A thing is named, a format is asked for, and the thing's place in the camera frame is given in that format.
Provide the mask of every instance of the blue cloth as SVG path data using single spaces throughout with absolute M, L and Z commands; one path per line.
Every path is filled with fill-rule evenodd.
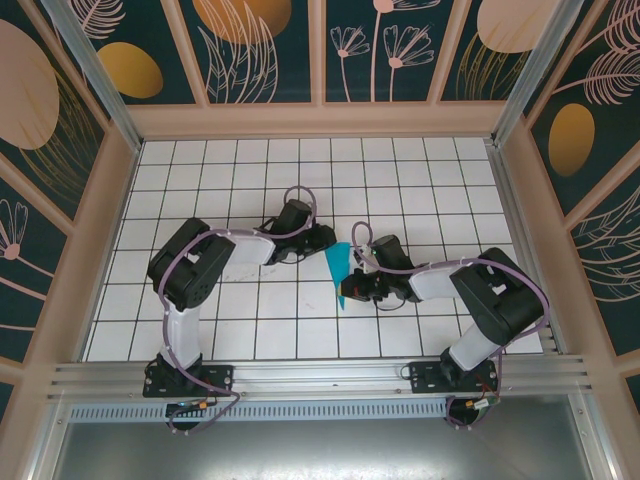
M 351 244 L 346 242 L 336 243 L 324 251 L 336 290 L 340 286 L 342 280 L 349 276 L 350 253 Z M 344 297 L 339 295 L 338 300 L 340 301 L 340 308 L 344 310 Z

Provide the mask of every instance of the metal frame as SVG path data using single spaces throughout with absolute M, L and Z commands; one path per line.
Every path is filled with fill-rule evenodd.
M 544 288 L 535 253 L 531 249 L 529 233 L 522 221 L 517 197 L 511 188 L 508 166 L 499 149 L 488 145 L 488 152 L 521 265 Z M 567 395 L 593 478 L 621 479 L 615 455 L 590 394 L 591 386 L 582 358 L 556 353 L 566 349 L 555 317 L 552 318 L 552 328 L 541 332 L 541 340 L 545 355 L 514 354 L 504 357 L 501 395 Z M 442 394 L 415 395 L 411 393 L 409 381 L 402 378 L 402 371 L 407 363 L 424 360 L 437 360 L 437 357 L 236 362 L 234 390 L 241 393 L 243 402 L 239 408 L 244 408 L 245 412 L 253 412 L 247 414 L 251 418 L 237 419 L 267 420 L 265 412 L 272 411 L 269 407 L 322 408 L 329 404 L 345 408 L 351 406 L 354 410 L 349 412 L 356 412 L 357 408 L 362 408 L 364 412 L 364 409 L 375 408 L 376 405 L 410 409 L 411 405 L 432 404 L 431 408 L 435 410 L 427 416 L 441 416 L 438 405 L 443 401 Z M 47 389 L 49 405 L 39 441 L 30 458 L 30 469 L 23 478 L 51 478 L 63 448 L 67 426 L 78 421 L 81 411 L 89 412 L 94 417 L 110 415 L 106 419 L 109 422 L 129 421 L 127 418 L 136 422 L 150 421 L 149 418 L 143 418 L 149 415 L 144 413 L 145 410 L 156 413 L 161 411 L 159 408 L 163 409 L 167 404 L 165 399 L 153 400 L 142 396 L 142 372 L 145 365 L 142 362 L 58 365 Z M 227 400 L 220 399 L 221 405 L 225 401 Z M 298 419 L 308 419 L 304 412 L 309 410 L 301 411 L 303 413 L 297 415 Z M 389 415 L 389 410 L 383 409 L 380 412 L 373 415 Z M 425 416 L 424 412 L 411 413 L 408 410 L 403 415 L 403 418 Z M 163 420 L 162 415 L 156 415 L 152 419 L 157 422 Z
M 61 0 L 41 0 L 41 3 L 131 149 L 140 150 L 142 137 L 71 7 Z
M 533 249 L 529 230 L 523 222 L 522 207 L 512 188 L 513 183 L 509 166 L 502 155 L 499 144 L 496 146 L 494 143 L 489 143 L 487 151 L 496 183 L 499 186 L 498 190 L 505 209 L 505 216 L 512 236 L 515 237 L 514 246 L 517 249 L 520 264 L 543 290 L 547 290 L 540 264 Z M 567 345 L 553 308 L 551 310 L 550 327 L 551 336 L 558 352 L 567 352 Z M 593 395 L 588 392 L 570 393 L 567 398 L 576 422 L 577 435 L 587 457 L 588 468 L 592 477 L 597 480 L 621 480 L 623 477 L 618 460 L 600 418 L 598 406 Z
M 518 123 L 525 106 L 531 99 L 547 69 L 551 66 L 567 32 L 578 17 L 583 1 L 563 0 L 558 2 L 542 35 L 540 35 L 538 44 L 531 52 L 527 63 L 516 80 L 500 118 L 496 122 L 493 139 L 494 144 L 498 147 L 504 145 L 516 123 Z

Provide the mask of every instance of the white tile floor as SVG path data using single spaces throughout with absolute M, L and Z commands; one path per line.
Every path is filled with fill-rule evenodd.
M 349 241 L 353 223 L 364 219 L 376 237 L 396 234 L 415 264 L 491 246 L 515 259 L 479 138 L 148 142 L 85 359 L 153 358 L 162 309 L 146 267 L 185 219 L 256 227 L 280 212 L 284 189 L 297 183 L 314 189 L 318 220 L 339 241 Z M 394 312 L 347 299 L 341 310 L 318 254 L 298 265 L 227 268 L 203 306 L 200 340 L 205 359 L 214 360 L 439 355 L 471 324 L 453 299 Z M 537 336 L 509 348 L 541 351 Z

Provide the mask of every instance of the ventilation grille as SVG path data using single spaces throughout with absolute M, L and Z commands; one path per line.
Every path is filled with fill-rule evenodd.
M 76 405 L 70 423 L 150 423 L 166 422 L 167 404 L 86 404 Z M 224 405 L 192 412 L 179 421 L 207 420 Z M 356 420 L 444 417 L 445 400 L 354 400 L 317 402 L 242 402 L 220 421 Z

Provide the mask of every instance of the black bracket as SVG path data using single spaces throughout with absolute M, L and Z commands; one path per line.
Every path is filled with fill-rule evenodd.
M 204 398 L 214 396 L 199 385 L 186 379 L 180 372 L 171 367 L 158 355 L 158 365 L 145 369 L 144 388 L 142 396 L 145 398 Z M 230 391 L 233 388 L 232 365 L 203 365 L 200 362 L 187 369 L 199 380 L 213 387 Z
M 481 393 L 483 383 L 493 390 L 498 388 L 496 366 L 491 360 L 485 360 L 468 372 L 457 385 L 452 385 L 444 376 L 440 368 L 441 363 L 441 361 L 409 363 L 406 368 L 409 369 L 407 380 L 411 382 L 411 391 L 413 393 Z

